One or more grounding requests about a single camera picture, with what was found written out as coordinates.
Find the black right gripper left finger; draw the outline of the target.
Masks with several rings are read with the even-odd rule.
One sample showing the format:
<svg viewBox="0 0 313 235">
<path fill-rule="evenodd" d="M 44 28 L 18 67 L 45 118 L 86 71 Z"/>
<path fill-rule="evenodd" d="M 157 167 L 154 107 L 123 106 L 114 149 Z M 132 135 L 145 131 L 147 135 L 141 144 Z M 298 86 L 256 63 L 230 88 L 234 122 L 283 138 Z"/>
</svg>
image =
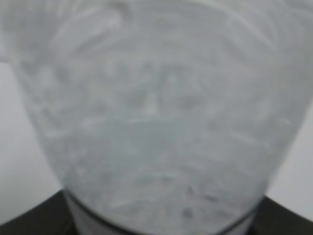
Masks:
<svg viewBox="0 0 313 235">
<path fill-rule="evenodd" d="M 62 191 L 0 226 L 2 235 L 77 235 Z"/>
</svg>

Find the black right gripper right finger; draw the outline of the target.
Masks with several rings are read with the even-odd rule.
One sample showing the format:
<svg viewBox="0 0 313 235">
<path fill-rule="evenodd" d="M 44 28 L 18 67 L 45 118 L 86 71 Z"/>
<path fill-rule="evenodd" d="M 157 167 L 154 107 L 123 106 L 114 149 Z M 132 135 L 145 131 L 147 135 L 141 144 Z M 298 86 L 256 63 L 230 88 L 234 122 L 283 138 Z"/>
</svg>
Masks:
<svg viewBox="0 0 313 235">
<path fill-rule="evenodd" d="M 313 223 L 266 197 L 249 235 L 313 235 Z"/>
</svg>

